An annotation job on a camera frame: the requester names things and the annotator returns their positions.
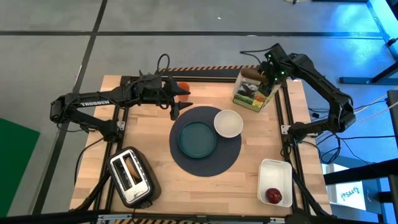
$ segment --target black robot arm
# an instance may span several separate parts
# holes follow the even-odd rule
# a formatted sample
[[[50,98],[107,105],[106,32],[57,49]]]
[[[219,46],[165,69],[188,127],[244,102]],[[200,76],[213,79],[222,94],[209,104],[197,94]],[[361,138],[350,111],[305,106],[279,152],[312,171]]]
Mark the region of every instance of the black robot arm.
[[[307,134],[331,131],[341,133],[355,122],[353,100],[341,92],[314,67],[313,62],[305,54],[289,54],[279,44],[275,44],[265,54],[267,61],[262,62],[259,72],[265,73],[266,83],[260,86],[260,90],[266,96],[272,87],[284,82],[287,77],[301,78],[315,91],[329,102],[330,110],[327,119],[304,124],[296,122],[288,130],[289,136],[300,142]]]
[[[51,102],[50,119],[61,124],[73,122],[79,124],[86,132],[89,129],[98,130],[104,141],[118,142],[121,140],[122,124],[115,120],[103,121],[91,115],[78,111],[78,108],[89,106],[115,105],[120,108],[132,107],[141,104],[153,104],[166,110],[170,107],[170,119],[176,120],[180,110],[192,105],[174,101],[177,95],[188,95],[178,87],[177,82],[168,77],[162,82],[159,74],[142,75],[111,91],[97,91],[94,93],[68,93]]]

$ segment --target concrete floor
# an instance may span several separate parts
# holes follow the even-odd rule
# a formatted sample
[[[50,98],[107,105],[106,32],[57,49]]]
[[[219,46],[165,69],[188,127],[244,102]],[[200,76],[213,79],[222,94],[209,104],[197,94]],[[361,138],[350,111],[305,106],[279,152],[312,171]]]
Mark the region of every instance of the concrete floor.
[[[380,21],[391,36],[397,21],[384,0],[372,0]],[[101,0],[0,0],[0,30],[92,30]],[[283,0],[223,1],[109,1],[99,28],[104,31],[263,31],[263,32],[379,32],[365,4]],[[10,215],[26,214],[37,192],[54,144],[56,127],[49,121],[49,103],[72,90],[89,37],[0,36],[0,117],[41,133]],[[381,38],[352,37],[97,37],[81,92],[97,91],[103,75],[137,75],[153,72],[162,53],[171,67],[245,65],[256,61],[240,50],[264,49],[279,42],[286,52],[307,54],[320,73],[354,98],[355,106],[372,102],[392,86],[341,85],[338,77],[373,77],[394,63]],[[324,108],[326,102],[305,86],[308,105]],[[365,118],[386,106],[382,103],[358,115]],[[389,113],[355,123],[340,136],[392,134]],[[46,199],[44,212],[68,209],[73,172],[86,134],[68,133]],[[323,152],[335,140],[322,143]],[[354,153],[366,161],[398,157],[393,139],[350,140]],[[353,157],[346,148],[342,156]]]

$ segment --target wooden tabletop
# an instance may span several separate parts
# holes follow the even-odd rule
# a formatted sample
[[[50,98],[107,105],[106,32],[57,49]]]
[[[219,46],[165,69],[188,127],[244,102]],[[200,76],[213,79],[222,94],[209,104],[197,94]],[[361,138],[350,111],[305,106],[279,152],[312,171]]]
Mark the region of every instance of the wooden tabletop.
[[[120,83],[121,76],[104,76],[101,91],[112,90]],[[310,122],[302,82],[287,82],[294,121]],[[257,173],[265,158],[283,161],[275,100],[260,112],[236,105],[231,100],[233,83],[189,83],[189,101],[195,106],[214,106],[221,110],[238,112],[244,121],[242,147],[238,159],[224,173],[213,177],[197,177],[182,170],[173,160],[169,147],[169,134],[173,125],[169,110],[154,105],[133,106],[129,110],[123,147],[133,146],[145,154],[162,187],[162,194],[153,206],[136,210],[147,213],[207,214],[207,215],[255,215],[285,216],[290,208],[266,205],[257,199]],[[280,93],[284,120],[287,121],[284,97]],[[99,106],[95,116],[111,119],[114,106]],[[87,145],[100,139],[100,133],[90,133]],[[315,143],[314,139],[306,141]],[[100,142],[84,153],[78,173],[70,208],[79,206],[98,183],[104,157],[105,142]],[[317,149],[311,145],[299,145],[305,183],[321,204],[331,213],[323,180]],[[108,185],[104,188],[101,208],[104,207]],[[302,207],[300,191],[296,186],[299,207]],[[111,210],[132,212],[126,208],[117,191],[114,191]]]

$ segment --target clear plastic container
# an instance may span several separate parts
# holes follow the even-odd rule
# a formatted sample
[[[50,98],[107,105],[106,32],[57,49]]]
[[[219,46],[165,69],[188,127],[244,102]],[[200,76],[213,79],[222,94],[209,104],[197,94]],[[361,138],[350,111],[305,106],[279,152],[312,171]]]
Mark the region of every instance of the clear plastic container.
[[[275,188],[282,194],[282,200],[278,204],[268,202],[266,191]],[[259,166],[259,180],[257,198],[263,203],[290,207],[293,203],[292,191],[292,166],[288,162],[273,159],[264,159]]]

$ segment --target teal plate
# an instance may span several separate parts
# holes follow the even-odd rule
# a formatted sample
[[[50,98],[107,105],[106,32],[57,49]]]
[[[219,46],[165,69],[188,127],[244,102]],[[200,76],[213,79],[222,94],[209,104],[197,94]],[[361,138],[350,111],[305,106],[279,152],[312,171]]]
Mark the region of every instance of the teal plate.
[[[215,130],[201,121],[186,124],[178,135],[178,145],[181,151],[195,159],[208,156],[216,147]]]

